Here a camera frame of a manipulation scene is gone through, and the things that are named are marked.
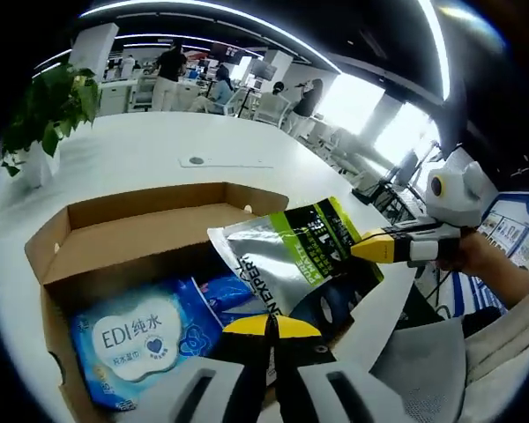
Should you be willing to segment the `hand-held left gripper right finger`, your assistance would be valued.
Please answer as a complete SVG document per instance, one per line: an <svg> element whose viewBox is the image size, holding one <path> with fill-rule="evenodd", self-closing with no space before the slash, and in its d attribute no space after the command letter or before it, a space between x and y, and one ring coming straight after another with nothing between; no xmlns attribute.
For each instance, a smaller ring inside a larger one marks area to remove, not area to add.
<svg viewBox="0 0 529 423"><path fill-rule="evenodd" d="M285 422L404 422L401 397L359 366L336 360L318 329L278 315L276 398Z"/></svg>

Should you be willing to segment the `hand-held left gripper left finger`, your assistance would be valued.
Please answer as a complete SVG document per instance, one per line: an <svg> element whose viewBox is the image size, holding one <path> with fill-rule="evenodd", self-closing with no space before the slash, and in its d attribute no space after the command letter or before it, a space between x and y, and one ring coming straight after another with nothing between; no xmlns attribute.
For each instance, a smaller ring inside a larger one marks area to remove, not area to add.
<svg viewBox="0 0 529 423"><path fill-rule="evenodd" d="M255 422L272 349L272 317L254 315L224 328L206 357L192 357L159 379L127 413L129 422Z"/></svg>

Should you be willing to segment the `person's right hand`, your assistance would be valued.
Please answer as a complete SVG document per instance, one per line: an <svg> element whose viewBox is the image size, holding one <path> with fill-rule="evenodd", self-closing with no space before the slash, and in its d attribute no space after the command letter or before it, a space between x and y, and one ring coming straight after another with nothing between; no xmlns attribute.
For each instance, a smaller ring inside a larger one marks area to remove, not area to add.
<svg viewBox="0 0 529 423"><path fill-rule="evenodd" d="M457 252L448 259L436 261L444 271L460 271L469 276L480 276L486 264L487 239L472 228L462 228Z"/></svg>

